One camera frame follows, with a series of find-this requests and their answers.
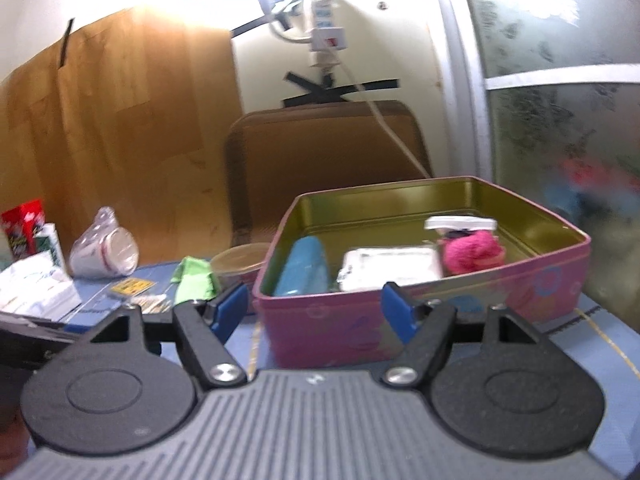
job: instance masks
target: white cord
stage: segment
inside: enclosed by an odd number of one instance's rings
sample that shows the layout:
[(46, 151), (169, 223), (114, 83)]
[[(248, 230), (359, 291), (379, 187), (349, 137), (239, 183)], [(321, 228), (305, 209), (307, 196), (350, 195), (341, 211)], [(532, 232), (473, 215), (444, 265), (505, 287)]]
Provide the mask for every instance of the white cord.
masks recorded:
[(292, 36), (288, 36), (284, 32), (281, 32), (280, 30), (278, 30), (278, 27), (276, 27), (276, 24), (274, 23), (274, 20), (276, 19), (276, 17), (273, 15), (272, 12), (270, 12), (266, 16), (267, 16), (267, 19), (269, 20), (269, 28), (271, 29), (271, 32), (281, 40), (287, 41), (287, 43), (295, 43), (295, 44), (311, 43), (310, 36), (307, 36), (306, 38), (293, 38)]
[(350, 83), (356, 87), (356, 89), (358, 90), (358, 93), (362, 96), (362, 98), (367, 103), (367, 105), (369, 105), (369, 109), (371, 110), (373, 117), (376, 119), (376, 121), (380, 125), (380, 128), (382, 128), (383, 131), (389, 137), (391, 137), (391, 140), (393, 140), (393, 142), (396, 143), (398, 148), (402, 150), (406, 158), (408, 158), (412, 162), (412, 164), (415, 166), (415, 169), (418, 170), (424, 178), (431, 178), (431, 175), (427, 172), (427, 170), (424, 169), (424, 167), (422, 166), (422, 164), (420, 164), (418, 159), (415, 158), (414, 154), (411, 152), (411, 150), (409, 150), (406, 144), (402, 142), (402, 139), (398, 137), (398, 134), (396, 134), (395, 131), (393, 131), (391, 127), (389, 127), (389, 125), (386, 124), (385, 118), (380, 113), (378, 105), (369, 99), (369, 97), (367, 96), (367, 91), (365, 90), (364, 86), (362, 86), (360, 83), (356, 81), (356, 78), (354, 77), (353, 72), (351, 72), (349, 67), (346, 66), (345, 63), (338, 57), (335, 48), (332, 45), (327, 43), (325, 50), (334, 57), (336, 63), (342, 67), (342, 70), (344, 70), (344, 73), (347, 75), (347, 78), (349, 79)]

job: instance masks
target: frosted glass door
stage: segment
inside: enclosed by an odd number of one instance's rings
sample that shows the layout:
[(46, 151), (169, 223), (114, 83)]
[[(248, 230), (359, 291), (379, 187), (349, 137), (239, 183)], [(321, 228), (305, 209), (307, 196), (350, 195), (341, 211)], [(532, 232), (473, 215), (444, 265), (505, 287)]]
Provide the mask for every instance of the frosted glass door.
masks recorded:
[(469, 0), (485, 75), (640, 62), (640, 0)]
[(640, 0), (468, 2), (484, 76), (523, 73), (488, 82), (495, 180), (591, 235), (585, 293), (640, 330), (640, 84), (554, 70), (640, 63)]

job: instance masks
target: chair backrest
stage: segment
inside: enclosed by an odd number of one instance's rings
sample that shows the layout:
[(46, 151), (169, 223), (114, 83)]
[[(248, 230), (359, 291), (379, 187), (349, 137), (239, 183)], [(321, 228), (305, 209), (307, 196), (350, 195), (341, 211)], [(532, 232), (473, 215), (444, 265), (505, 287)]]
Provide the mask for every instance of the chair backrest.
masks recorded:
[[(398, 101), (377, 104), (433, 174), (411, 111)], [(226, 173), (234, 245), (271, 240), (300, 194), (422, 178), (363, 102), (245, 115), (226, 140)]]

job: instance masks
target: gray ribbed plate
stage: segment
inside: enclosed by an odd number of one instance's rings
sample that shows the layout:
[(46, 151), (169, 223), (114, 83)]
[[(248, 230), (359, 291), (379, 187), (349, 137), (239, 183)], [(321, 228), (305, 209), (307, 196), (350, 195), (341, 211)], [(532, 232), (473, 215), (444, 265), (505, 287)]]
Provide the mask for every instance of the gray ribbed plate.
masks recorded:
[(268, 370), (210, 393), (180, 431), (111, 458), (36, 453), (10, 480), (615, 480), (588, 453), (502, 460), (446, 433), (419, 394), (361, 371)]

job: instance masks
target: paper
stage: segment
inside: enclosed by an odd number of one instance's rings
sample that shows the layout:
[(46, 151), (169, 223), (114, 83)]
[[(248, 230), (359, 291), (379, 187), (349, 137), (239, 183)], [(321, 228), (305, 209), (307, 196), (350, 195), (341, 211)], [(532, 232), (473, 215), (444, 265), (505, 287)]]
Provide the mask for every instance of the paper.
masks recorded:
[(142, 309), (142, 314), (158, 314), (171, 308), (171, 301), (166, 294), (136, 296), (131, 300)]
[(125, 278), (113, 285), (109, 290), (116, 296), (135, 296), (141, 294), (148, 288), (154, 286), (156, 282), (142, 280), (141, 278)]
[(81, 303), (73, 281), (49, 251), (0, 272), (0, 311), (57, 321)]

